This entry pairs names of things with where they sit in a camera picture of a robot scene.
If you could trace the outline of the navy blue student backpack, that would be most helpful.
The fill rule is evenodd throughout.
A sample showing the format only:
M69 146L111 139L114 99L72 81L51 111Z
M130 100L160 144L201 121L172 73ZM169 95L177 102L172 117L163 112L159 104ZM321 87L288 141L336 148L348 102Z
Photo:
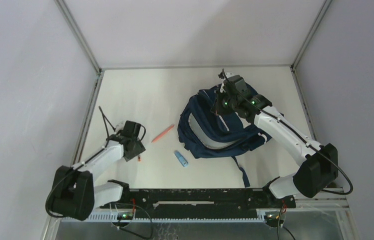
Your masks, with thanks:
M232 158L266 144L272 137L255 125L244 125L236 113L216 115L215 85L191 96L180 115L178 139L196 159Z

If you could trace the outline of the black mounting rail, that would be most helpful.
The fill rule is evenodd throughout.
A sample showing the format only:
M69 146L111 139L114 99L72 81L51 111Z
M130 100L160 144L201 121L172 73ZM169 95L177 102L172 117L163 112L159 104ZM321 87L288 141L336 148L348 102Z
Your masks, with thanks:
M117 207L139 210L137 216L153 219L249 219L258 210L296 208L292 195L277 199L263 188L128 189L121 200L102 209Z

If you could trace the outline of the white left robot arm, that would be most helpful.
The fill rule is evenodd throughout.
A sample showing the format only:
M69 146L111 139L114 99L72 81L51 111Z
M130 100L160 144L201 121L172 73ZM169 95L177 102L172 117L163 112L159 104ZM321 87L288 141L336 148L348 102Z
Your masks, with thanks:
M142 139L146 128L134 121L124 121L113 129L97 152L72 166L60 166L45 201L45 211L53 218L87 219L94 209L113 202L123 209L131 195L116 180L96 184L97 179L118 161L132 160L145 151Z

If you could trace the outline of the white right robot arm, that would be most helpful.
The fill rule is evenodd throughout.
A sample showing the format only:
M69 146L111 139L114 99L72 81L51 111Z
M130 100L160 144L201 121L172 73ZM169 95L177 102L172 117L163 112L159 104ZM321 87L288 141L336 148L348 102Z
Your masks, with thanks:
M228 77L221 72L212 111L218 115L236 113L240 118L263 130L280 144L299 165L290 175L271 181L264 193L264 203L277 208L284 197L302 194L313 198L338 176L338 151L330 143L322 145L291 125L261 94L252 93L240 75Z

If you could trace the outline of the orange pen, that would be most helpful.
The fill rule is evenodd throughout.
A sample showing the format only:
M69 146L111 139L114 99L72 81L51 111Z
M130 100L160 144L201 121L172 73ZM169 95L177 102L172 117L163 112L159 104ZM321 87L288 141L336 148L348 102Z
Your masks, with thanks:
M167 133L169 133L173 128L174 128L175 124L172 124L170 126L168 126L165 130L163 130L161 133L159 133L151 142L152 143L155 143L157 142L158 140L160 140L162 137L164 137Z

